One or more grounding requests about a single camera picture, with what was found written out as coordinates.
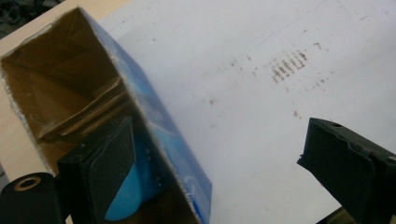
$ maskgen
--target torn cardboard edge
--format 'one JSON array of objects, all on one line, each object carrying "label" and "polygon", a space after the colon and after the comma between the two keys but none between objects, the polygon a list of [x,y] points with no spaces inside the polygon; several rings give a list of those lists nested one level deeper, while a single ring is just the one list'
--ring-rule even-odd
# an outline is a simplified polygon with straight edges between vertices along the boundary
[{"label": "torn cardboard edge", "polygon": [[69,11],[24,41],[2,58],[1,69],[14,111],[50,170],[94,128],[133,113],[193,215],[209,223],[210,181],[144,72],[85,11]]}]

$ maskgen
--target blue plastic piece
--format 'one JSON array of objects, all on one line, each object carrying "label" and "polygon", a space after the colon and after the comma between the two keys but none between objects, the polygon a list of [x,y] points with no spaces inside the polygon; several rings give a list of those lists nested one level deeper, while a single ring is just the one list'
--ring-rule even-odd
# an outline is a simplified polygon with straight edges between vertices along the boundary
[{"label": "blue plastic piece", "polygon": [[147,138],[142,134],[135,135],[136,161],[109,206],[106,220],[117,221],[129,217],[137,211],[142,202],[162,191],[163,185],[154,179],[154,174],[151,171],[155,164],[150,164],[151,157],[147,148],[150,148]]}]

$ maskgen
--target white sheet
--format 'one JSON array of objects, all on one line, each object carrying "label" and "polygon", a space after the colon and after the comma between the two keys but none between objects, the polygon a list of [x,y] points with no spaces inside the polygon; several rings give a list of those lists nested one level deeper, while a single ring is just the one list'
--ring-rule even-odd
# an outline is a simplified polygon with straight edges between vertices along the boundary
[{"label": "white sheet", "polygon": [[211,223],[316,223],[339,207],[296,164],[310,117],[396,152],[394,0],[136,0],[100,23],[212,181]]}]

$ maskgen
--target cardboard box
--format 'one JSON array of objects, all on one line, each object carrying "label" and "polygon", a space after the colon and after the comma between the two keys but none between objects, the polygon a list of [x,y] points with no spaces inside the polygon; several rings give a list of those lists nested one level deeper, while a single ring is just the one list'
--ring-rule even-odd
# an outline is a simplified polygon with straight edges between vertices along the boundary
[{"label": "cardboard box", "polygon": [[172,184],[122,223],[209,223],[211,183],[144,72],[82,9],[48,25],[1,59],[2,80],[49,171],[101,124],[131,115],[150,136]]}]

